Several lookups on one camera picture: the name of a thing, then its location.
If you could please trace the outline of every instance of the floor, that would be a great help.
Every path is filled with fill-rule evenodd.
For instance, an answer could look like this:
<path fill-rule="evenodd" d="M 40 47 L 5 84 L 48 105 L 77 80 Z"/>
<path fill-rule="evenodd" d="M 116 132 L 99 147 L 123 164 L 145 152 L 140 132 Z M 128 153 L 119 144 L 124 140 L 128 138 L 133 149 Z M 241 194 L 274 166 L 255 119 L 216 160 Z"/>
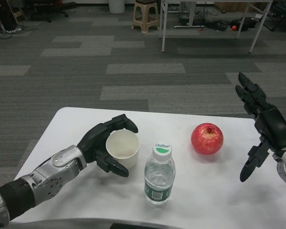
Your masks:
<path fill-rule="evenodd" d="M 239 14 L 209 16 L 232 20 Z M 69 18 L 0 40 L 0 185 L 11 181 L 62 107 L 248 117 L 234 87 L 244 72 L 286 118 L 286 32 L 131 29 L 132 9 L 78 7 Z"/>

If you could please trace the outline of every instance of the trash can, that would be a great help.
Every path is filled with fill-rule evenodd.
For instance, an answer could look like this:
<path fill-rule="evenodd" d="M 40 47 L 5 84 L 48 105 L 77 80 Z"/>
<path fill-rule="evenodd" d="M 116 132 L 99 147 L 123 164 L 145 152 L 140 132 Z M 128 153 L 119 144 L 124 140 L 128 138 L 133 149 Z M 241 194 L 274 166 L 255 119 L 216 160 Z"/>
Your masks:
<path fill-rule="evenodd" d="M 109 0 L 110 13 L 124 13 L 125 0 Z"/>

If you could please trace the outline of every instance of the white table leg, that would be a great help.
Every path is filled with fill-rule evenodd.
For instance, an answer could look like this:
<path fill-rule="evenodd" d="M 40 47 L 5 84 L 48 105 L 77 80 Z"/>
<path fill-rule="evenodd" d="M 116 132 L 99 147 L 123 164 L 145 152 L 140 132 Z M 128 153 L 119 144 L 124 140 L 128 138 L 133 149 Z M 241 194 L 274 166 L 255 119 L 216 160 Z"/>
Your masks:
<path fill-rule="evenodd" d="M 162 22 L 163 22 L 163 0 L 160 3 L 160 31 L 159 31 L 159 39 L 162 35 Z"/>
<path fill-rule="evenodd" d="M 238 39 L 239 34 L 240 34 L 241 30 L 242 30 L 242 27 L 243 27 L 243 24 L 244 24 L 246 15 L 247 15 L 247 13 L 248 13 L 249 7 L 250 7 L 250 2 L 248 2 L 247 5 L 246 5 L 246 8 L 245 8 L 245 11 L 244 11 L 244 14 L 243 14 L 243 18 L 242 18 L 242 22 L 240 23 L 240 26 L 239 26 L 239 28 L 238 28 L 238 32 L 237 32 L 236 39 Z"/>
<path fill-rule="evenodd" d="M 164 49 L 165 49 L 165 35 L 166 35 L 166 22 L 167 22 L 167 8 L 168 8 L 168 1 L 165 1 L 165 4 L 164 4 L 163 37 L 162 37 L 162 52 L 164 52 Z"/>
<path fill-rule="evenodd" d="M 195 10 L 196 10 L 196 2 L 191 3 L 191 11 L 190 11 L 190 18 L 189 18 L 189 26 L 193 25 L 194 22 L 194 16 L 195 16 Z"/>
<path fill-rule="evenodd" d="M 250 48 L 250 50 L 249 50 L 249 53 L 252 52 L 252 50 L 253 50 L 253 48 L 254 48 L 254 46 L 255 46 L 256 40 L 257 40 L 258 35 L 259 35 L 259 33 L 261 32 L 261 29 L 262 29 L 262 27 L 263 27 L 263 25 L 264 25 L 264 22 L 265 22 L 265 19 L 266 19 L 266 17 L 267 17 L 267 14 L 268 14 L 268 12 L 269 12 L 269 10 L 270 10 L 271 4 L 272 4 L 272 2 L 269 2 L 269 3 L 267 4 L 267 6 L 266 6 L 266 9 L 264 10 L 264 15 L 263 15 L 262 20 L 261 20 L 261 22 L 260 22 L 260 24 L 259 24 L 257 33 L 256 33 L 256 35 L 255 35 L 255 38 L 254 38 L 254 40 L 253 40 L 253 43 L 252 43 L 251 48 Z"/>

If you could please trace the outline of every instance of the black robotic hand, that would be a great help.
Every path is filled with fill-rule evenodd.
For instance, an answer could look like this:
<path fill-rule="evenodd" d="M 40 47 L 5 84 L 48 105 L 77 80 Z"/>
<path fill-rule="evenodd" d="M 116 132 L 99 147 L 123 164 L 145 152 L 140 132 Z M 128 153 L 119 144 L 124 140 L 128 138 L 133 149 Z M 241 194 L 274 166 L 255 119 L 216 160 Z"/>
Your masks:
<path fill-rule="evenodd" d="M 280 111 L 266 101 L 266 94 L 259 85 L 254 84 L 242 73 L 239 73 L 238 80 L 241 86 L 236 85 L 236 93 L 245 103 L 247 113 L 255 116 L 255 128 L 261 135 L 261 143 L 251 148 L 249 158 L 241 171 L 240 180 L 244 182 L 255 167 L 261 167 L 269 155 L 269 149 L 276 157 L 283 156 L 286 151 L 286 121 Z"/>
<path fill-rule="evenodd" d="M 106 123 L 97 124 L 89 130 L 77 145 L 86 162 L 96 161 L 97 165 L 105 172 L 112 171 L 119 176 L 128 177 L 128 170 L 113 159 L 106 150 L 106 140 L 110 133 L 124 128 L 134 133 L 138 132 L 137 126 L 124 114 L 114 117 Z"/>

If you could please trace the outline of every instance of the green bottle label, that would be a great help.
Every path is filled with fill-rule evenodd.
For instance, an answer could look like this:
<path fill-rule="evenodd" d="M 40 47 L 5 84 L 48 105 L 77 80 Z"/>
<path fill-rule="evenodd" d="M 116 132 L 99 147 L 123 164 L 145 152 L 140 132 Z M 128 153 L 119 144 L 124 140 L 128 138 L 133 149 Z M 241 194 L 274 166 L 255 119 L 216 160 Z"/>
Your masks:
<path fill-rule="evenodd" d="M 152 189 L 146 182 L 145 182 L 145 193 L 148 196 L 149 199 L 153 200 L 153 201 L 157 201 L 157 202 L 161 202 L 166 200 L 167 198 L 169 198 L 171 191 L 172 191 L 172 187 L 170 186 L 168 189 L 164 190 L 164 191 L 158 191 L 158 190 L 154 190 Z"/>

